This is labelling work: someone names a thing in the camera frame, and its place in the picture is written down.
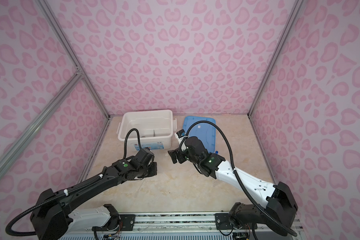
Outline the thin glass rod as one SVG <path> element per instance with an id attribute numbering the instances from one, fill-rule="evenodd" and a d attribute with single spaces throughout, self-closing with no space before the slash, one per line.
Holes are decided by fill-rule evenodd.
<path id="1" fill-rule="evenodd" d="M 140 180 L 139 187 L 137 188 L 136 192 L 134 193 L 134 198 L 137 198 L 139 196 L 139 193 L 140 193 L 144 183 L 145 183 L 144 180 Z"/>

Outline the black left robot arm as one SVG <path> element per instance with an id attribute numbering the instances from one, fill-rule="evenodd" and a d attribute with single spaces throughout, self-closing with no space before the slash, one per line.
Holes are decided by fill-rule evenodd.
<path id="1" fill-rule="evenodd" d="M 135 156 L 104 167 L 98 175 L 82 183 L 57 192 L 51 189 L 43 191 L 37 200 L 38 208 L 32 211 L 30 217 L 37 237 L 40 240 L 57 240 L 77 224 L 96 231 L 118 230 L 120 215 L 111 204 L 105 204 L 97 211 L 105 214 L 105 220 L 91 217 L 89 221 L 84 221 L 74 215 L 74 210 L 112 187 L 155 176 L 157 163 L 154 158 L 153 152 L 143 148 Z"/>

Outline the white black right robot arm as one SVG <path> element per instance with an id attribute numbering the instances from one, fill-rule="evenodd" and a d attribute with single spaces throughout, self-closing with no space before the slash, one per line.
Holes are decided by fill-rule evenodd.
<path id="1" fill-rule="evenodd" d="M 250 200 L 249 205 L 235 203 L 228 213 L 233 229 L 254 229 L 263 224 L 280 236 L 297 236 L 292 225 L 298 206 L 288 185 L 275 185 L 234 167 L 224 157 L 209 152 L 197 137 L 184 137 L 179 142 L 177 149 L 168 151 L 173 163 L 191 162 L 200 174 L 243 191 Z"/>

